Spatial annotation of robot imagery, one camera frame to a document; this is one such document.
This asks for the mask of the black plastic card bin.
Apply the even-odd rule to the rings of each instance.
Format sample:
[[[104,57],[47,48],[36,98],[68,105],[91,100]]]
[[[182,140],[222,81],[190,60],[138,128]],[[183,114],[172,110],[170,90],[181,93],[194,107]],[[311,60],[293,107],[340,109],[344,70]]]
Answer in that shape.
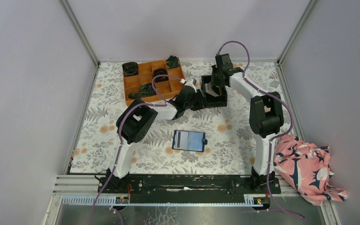
[[[204,108],[227,106],[227,91],[225,87],[217,87],[211,84],[209,75],[201,76],[201,93]]]

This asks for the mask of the blue leather card holder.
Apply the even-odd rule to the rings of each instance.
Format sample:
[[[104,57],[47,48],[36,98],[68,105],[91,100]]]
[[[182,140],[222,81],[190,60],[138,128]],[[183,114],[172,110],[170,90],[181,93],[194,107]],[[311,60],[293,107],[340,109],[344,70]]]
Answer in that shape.
[[[172,139],[172,149],[174,150],[175,150],[174,147],[175,132],[176,130],[174,131],[173,139]],[[194,131],[187,131],[187,132],[188,132],[187,147],[185,149],[176,149],[176,150],[204,152],[205,146],[208,144],[208,140],[205,138],[205,133],[194,132]]]

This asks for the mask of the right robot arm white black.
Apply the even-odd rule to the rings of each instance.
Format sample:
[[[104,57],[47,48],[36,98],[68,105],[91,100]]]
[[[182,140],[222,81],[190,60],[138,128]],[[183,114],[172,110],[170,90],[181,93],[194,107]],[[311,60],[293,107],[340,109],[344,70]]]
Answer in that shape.
[[[277,92],[268,92],[245,76],[245,70],[234,67],[229,54],[216,54],[212,67],[211,83],[227,86],[239,92],[249,101],[249,126],[255,134],[255,163],[250,176],[250,187],[262,193],[275,177],[272,148],[273,138],[284,124],[281,97]]]

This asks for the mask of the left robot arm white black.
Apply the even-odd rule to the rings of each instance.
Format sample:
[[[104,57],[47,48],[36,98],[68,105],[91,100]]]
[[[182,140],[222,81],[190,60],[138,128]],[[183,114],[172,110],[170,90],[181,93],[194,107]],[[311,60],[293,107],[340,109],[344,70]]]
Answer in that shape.
[[[140,142],[155,121],[171,121],[182,117],[187,110],[203,108],[202,93],[192,85],[184,85],[178,95],[165,104],[134,100],[117,120],[120,146],[111,173],[103,185],[105,189],[120,193],[125,190],[129,174],[132,148]]]

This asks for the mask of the stack of cards in bin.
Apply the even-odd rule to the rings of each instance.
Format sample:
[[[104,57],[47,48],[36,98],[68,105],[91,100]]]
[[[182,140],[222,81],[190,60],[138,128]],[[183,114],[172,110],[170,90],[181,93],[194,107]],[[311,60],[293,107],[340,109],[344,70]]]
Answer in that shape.
[[[213,97],[219,97],[221,96],[221,90],[219,87],[212,85],[210,82],[209,83],[205,83],[205,93],[209,94]]]

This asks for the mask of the orange wooden compartment tray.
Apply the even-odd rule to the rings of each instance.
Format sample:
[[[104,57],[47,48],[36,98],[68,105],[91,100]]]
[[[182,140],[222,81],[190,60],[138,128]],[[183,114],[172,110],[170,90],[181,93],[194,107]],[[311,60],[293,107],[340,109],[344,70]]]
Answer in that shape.
[[[123,84],[126,105],[130,105],[135,99],[129,99],[128,94],[137,92],[141,85],[152,83],[156,95],[141,98],[145,102],[155,102],[164,99],[171,99],[179,94],[184,84],[180,82],[184,79],[183,69],[180,65],[178,68],[168,69],[165,64],[165,59],[150,62],[138,63],[139,74],[134,76],[125,77],[123,73]],[[167,70],[168,81],[154,82],[153,71],[157,68],[165,68]]]

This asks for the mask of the floral table mat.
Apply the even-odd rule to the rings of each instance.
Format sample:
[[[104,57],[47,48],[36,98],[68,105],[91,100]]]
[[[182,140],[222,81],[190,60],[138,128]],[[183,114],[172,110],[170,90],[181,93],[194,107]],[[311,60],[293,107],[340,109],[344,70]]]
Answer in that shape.
[[[146,174],[250,174],[255,137],[249,102],[228,89],[226,107],[187,111],[172,121],[155,122],[131,154],[130,172]],[[93,173],[114,165],[120,140],[116,121],[125,111],[122,64],[100,65],[70,173]],[[175,130],[204,132],[204,152],[172,149]]]

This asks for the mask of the black rolled belt centre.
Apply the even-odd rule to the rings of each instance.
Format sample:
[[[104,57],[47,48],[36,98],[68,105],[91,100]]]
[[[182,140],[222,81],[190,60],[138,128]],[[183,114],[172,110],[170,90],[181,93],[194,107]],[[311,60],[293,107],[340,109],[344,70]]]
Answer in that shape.
[[[155,83],[168,81],[167,70],[165,68],[157,68],[153,71],[153,78],[155,78]]]

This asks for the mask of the green rolled belt top-right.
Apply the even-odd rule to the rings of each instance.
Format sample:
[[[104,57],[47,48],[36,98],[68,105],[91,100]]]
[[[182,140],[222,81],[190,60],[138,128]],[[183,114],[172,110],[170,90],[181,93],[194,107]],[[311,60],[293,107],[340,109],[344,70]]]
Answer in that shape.
[[[177,56],[174,56],[174,55],[169,56],[167,58],[167,60],[165,61],[165,64],[166,64],[166,67],[168,69],[180,67],[179,58]]]

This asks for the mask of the green rolled belt front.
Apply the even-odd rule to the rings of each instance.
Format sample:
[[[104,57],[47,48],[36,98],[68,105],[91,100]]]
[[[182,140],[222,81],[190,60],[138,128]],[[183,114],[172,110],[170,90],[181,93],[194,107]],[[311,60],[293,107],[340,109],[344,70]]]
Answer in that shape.
[[[152,87],[152,83],[141,85],[137,92],[129,93],[129,99],[146,98],[156,95],[156,91]]]

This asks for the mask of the black rolled belt top-left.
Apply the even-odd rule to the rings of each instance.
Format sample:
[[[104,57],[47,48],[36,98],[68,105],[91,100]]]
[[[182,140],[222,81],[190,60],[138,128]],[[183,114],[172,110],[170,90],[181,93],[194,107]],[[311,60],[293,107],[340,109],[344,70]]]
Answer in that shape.
[[[139,65],[137,62],[126,62],[122,64],[122,70],[125,77],[139,74]]]

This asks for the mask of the pink patterned cloth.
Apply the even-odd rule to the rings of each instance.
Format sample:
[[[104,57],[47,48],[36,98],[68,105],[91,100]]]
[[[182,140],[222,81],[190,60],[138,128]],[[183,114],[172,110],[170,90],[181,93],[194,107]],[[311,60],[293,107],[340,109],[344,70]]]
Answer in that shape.
[[[324,201],[344,202],[347,191],[329,184],[328,146],[317,146],[295,135],[280,137],[275,147],[274,171],[309,203],[320,206]]]

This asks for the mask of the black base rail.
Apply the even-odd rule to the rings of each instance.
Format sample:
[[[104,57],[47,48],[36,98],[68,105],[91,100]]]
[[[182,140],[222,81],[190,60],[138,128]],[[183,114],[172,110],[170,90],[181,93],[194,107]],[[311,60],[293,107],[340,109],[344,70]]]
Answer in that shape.
[[[124,194],[133,204],[165,203],[244,203],[246,196],[269,197],[280,194],[278,178],[252,178],[241,175],[161,175],[128,174],[119,179],[98,179],[98,191]]]

